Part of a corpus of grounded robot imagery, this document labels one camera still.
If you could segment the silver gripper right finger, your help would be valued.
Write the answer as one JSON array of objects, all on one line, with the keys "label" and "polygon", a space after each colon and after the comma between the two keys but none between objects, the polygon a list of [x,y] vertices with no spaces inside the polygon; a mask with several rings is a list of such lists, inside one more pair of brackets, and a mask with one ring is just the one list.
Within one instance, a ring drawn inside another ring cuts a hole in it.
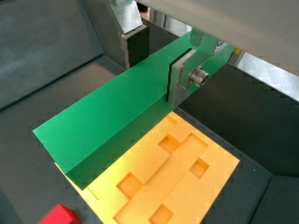
[{"label": "silver gripper right finger", "polygon": [[193,28],[189,48],[172,62],[168,74],[166,101],[176,108],[196,88],[228,62],[228,44]]}]

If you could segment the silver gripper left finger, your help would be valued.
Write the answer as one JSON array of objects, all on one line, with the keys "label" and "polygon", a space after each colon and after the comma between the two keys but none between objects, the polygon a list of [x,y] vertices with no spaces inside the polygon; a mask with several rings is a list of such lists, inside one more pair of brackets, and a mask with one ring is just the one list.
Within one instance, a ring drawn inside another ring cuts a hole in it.
[{"label": "silver gripper left finger", "polygon": [[149,55],[149,28],[144,25],[134,0],[104,0],[116,27],[125,68]]}]

